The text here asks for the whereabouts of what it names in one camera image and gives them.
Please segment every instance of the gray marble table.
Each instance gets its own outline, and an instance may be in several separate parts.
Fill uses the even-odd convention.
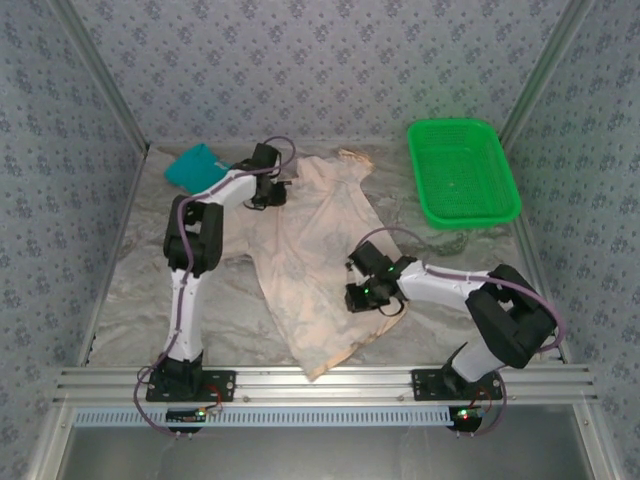
[[[385,225],[410,228],[430,245],[425,252],[413,238],[393,233],[403,253],[464,270],[489,270],[499,263],[520,268],[516,242],[507,225],[458,232],[436,231],[427,226],[406,145],[316,143],[299,146],[299,156],[335,156],[340,147],[371,157],[375,171],[364,180],[362,190],[380,220]],[[223,160],[235,162],[250,156],[253,144],[211,148]],[[151,150],[100,313],[89,366],[144,365],[162,349],[171,305],[162,241],[171,201],[179,193],[167,184],[163,172],[183,150],[184,147]],[[215,312],[203,325],[206,363],[295,364],[267,310],[250,257],[223,260],[213,284],[212,295],[218,301]],[[477,335],[468,315],[435,304],[414,302],[395,327],[360,348],[347,363],[439,363]]]

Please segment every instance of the green basket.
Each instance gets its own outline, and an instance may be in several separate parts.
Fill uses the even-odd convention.
[[[520,214],[518,189],[489,124],[466,118],[419,120],[407,136],[430,226],[487,228]]]

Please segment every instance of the blue floral wallpaper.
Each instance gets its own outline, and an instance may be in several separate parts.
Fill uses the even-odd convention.
[[[151,142],[499,129],[567,0],[75,0]]]
[[[599,0],[511,153],[571,351],[640,478],[640,4]]]
[[[0,6],[0,478],[77,361],[138,155],[44,0]]]

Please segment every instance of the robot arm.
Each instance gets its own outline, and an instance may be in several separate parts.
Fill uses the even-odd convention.
[[[188,197],[179,195],[173,201],[163,245],[171,268],[171,322],[164,346],[166,358],[153,372],[152,380],[180,398],[193,398],[202,386],[204,285],[222,257],[224,212],[245,202],[251,202],[255,210],[283,205],[285,182],[276,182],[264,173],[265,169],[275,167],[279,157],[275,148],[258,144],[252,158],[234,165],[222,180],[186,204],[183,223],[193,253],[193,266],[188,274],[189,260],[178,220],[180,204]]]
[[[351,312],[374,310],[400,302],[430,301],[471,313],[481,337],[458,349],[443,367],[452,392],[505,365],[524,368],[553,332],[551,315],[535,300],[513,289],[474,279],[494,277],[533,288],[512,267],[491,272],[460,272],[434,268],[413,257],[392,262],[370,242],[358,246],[347,267],[359,282],[347,285],[345,300]],[[503,304],[510,304],[508,309]]]

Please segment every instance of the teal cloth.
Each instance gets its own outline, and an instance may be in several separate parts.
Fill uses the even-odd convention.
[[[165,170],[164,176],[174,185],[196,194],[222,180],[228,170],[229,167],[201,143],[184,152]]]

